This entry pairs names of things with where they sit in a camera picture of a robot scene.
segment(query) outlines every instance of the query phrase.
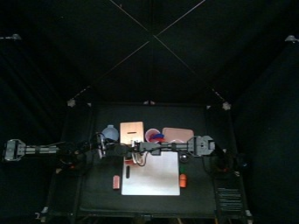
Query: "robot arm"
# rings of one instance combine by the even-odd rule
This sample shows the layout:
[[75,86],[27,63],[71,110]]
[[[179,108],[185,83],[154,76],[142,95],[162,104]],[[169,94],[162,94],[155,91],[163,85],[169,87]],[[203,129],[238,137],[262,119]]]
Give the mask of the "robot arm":
[[209,156],[218,149],[210,136],[194,136],[187,143],[137,143],[134,152],[151,152],[159,156],[162,151],[185,151],[194,157]]
[[7,141],[3,160],[6,162],[19,161],[26,155],[57,154],[59,147],[57,144],[29,146],[21,139]]

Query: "black wall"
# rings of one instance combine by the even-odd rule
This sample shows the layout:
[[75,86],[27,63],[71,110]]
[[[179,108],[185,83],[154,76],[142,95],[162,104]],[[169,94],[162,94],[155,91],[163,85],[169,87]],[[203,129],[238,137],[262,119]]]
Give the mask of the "black wall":
[[[30,49],[18,42],[2,41],[0,153],[14,138],[38,145],[59,142],[66,108],[67,102],[55,94],[33,62]],[[0,163],[0,218],[42,211],[50,187],[49,169],[50,165],[38,159]]]
[[290,43],[234,107],[238,147],[253,161],[247,198],[264,223],[298,222],[298,56]]

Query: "black table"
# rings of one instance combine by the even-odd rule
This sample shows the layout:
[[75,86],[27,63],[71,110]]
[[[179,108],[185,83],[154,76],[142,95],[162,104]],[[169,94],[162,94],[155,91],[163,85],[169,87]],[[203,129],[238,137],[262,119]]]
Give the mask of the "black table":
[[[195,136],[209,135],[222,149],[237,153],[230,112],[222,106],[129,105],[99,103],[70,109],[63,141],[86,141],[109,124],[119,129],[123,122],[145,122],[145,131],[163,127],[194,130]],[[123,174],[123,158],[111,156],[93,160],[91,168],[79,177],[57,175],[51,194],[50,215],[214,218],[215,215],[245,219],[247,211],[242,176],[234,173],[211,177],[211,160],[195,157],[181,164],[189,176],[189,186],[181,196],[129,196],[113,189],[113,177]],[[242,201],[235,211],[222,209],[219,189],[238,189]]]

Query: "cable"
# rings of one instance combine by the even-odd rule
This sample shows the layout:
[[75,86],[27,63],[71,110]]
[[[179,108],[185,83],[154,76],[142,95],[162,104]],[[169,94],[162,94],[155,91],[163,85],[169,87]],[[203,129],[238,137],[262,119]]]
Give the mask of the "cable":
[[145,154],[145,163],[143,164],[139,164],[137,161],[137,164],[139,165],[139,166],[146,166],[146,158],[147,158],[147,155],[149,155],[149,152]]
[[211,171],[207,171],[207,167],[206,167],[206,163],[205,163],[205,157],[202,157],[202,167],[203,167],[205,172],[213,177]]

